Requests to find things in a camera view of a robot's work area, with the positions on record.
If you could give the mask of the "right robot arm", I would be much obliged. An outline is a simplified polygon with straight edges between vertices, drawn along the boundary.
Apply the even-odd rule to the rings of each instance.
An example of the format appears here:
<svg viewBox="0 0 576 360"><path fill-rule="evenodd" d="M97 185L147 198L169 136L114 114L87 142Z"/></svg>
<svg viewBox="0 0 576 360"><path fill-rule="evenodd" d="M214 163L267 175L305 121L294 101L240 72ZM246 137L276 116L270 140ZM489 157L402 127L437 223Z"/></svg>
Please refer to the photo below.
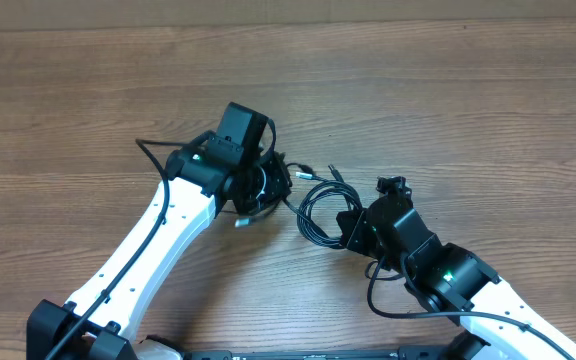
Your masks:
<svg viewBox="0 0 576 360"><path fill-rule="evenodd" d="M576 359L576 343L534 311L473 252L442 243L413 206L403 177L381 177L379 198L337 216L343 248L394 270L423 307L463 331L438 359Z"/></svg>

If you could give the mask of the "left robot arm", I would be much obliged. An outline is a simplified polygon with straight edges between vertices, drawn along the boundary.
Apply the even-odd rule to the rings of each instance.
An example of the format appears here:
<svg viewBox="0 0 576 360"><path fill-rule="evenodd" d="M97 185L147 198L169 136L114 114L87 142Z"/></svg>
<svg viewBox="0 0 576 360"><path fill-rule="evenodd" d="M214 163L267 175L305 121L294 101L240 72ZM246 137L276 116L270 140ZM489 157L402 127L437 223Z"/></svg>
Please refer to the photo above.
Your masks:
<svg viewBox="0 0 576 360"><path fill-rule="evenodd" d="M188 246L226 203L246 226L282 201L291 180L283 154L262 146L268 116L231 102L219 126L172 143L144 214L101 268L61 305L41 301L26 324L29 359L181 359L157 336L136 338L147 309Z"/></svg>

